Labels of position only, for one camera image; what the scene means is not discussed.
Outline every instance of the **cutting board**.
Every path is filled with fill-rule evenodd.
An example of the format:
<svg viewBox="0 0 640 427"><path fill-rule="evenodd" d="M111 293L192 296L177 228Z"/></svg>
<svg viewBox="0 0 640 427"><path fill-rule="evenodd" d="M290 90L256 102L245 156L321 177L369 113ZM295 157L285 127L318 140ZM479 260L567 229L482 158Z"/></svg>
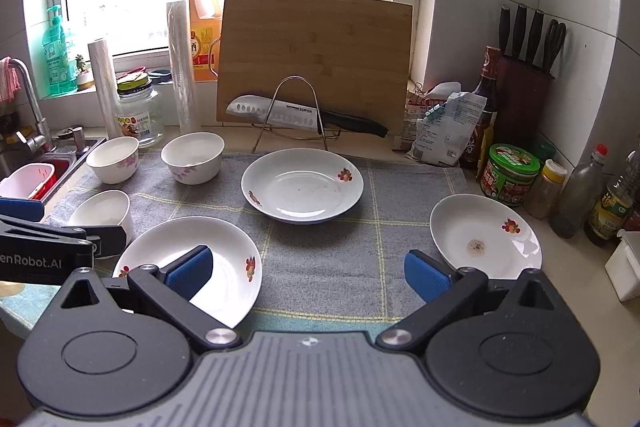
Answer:
<svg viewBox="0 0 640 427"><path fill-rule="evenodd" d="M271 98L305 77L321 108L362 116L400 134L412 7L380 0L225 0L217 120L243 94ZM309 87L285 83L278 99L314 105Z"/></svg>

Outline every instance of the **pink cloth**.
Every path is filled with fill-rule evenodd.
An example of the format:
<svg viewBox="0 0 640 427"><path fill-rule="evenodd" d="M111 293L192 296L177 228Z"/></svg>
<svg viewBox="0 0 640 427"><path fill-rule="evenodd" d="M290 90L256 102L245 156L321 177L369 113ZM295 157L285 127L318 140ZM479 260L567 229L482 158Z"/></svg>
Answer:
<svg viewBox="0 0 640 427"><path fill-rule="evenodd" d="M18 74L14 68L9 67L11 57L0 60L0 102L11 102L15 98L15 92L20 89Z"/></svg>

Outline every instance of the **plaid cloth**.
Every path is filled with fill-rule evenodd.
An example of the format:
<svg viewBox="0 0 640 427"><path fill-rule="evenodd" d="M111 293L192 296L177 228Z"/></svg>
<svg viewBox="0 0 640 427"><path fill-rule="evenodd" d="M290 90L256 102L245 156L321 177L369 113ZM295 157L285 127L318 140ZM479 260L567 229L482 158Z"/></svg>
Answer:
<svg viewBox="0 0 640 427"><path fill-rule="evenodd" d="M240 180L256 158L225 154L212 181L189 186L172 179L158 151L144 152L136 174L120 185L101 185L87 172L47 222L65 224L84 200L118 188L131 199L136 235L182 216L234 223L254 240L263 269L260 295L238 326L245 336L255 330L367 330L375 338L423 304L404 281L404 255L417 248L442 259L429 219L442 198L466 192L459 168L349 158L364 178L360 201L331 221L301 226L271 219L245 201ZM108 276L116 262L96 261L96 269Z"/></svg>

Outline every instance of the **green can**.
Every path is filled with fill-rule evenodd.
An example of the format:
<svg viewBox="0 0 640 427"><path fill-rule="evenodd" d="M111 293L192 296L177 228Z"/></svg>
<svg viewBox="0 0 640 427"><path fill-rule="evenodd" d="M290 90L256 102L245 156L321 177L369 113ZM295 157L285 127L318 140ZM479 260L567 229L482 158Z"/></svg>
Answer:
<svg viewBox="0 0 640 427"><path fill-rule="evenodd" d="M530 152L504 143L489 149L489 158L480 179L485 196L507 206L518 206L540 172L540 161Z"/></svg>

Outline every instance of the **sink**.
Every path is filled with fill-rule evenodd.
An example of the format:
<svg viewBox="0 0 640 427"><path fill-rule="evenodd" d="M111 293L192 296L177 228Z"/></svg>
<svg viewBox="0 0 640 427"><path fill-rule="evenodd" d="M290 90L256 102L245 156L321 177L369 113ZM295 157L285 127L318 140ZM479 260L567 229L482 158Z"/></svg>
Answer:
<svg viewBox="0 0 640 427"><path fill-rule="evenodd" d="M4 150L0 153L0 179L6 178L12 172L29 163L53 165L56 172L56 183L41 199L42 203L46 204L71 175L84 164L89 153L105 140L106 138L85 138L84 141L89 149L79 158L76 156L76 145L72 139L55 139L56 149L54 151L41 153L33 158L29 158L22 150Z"/></svg>

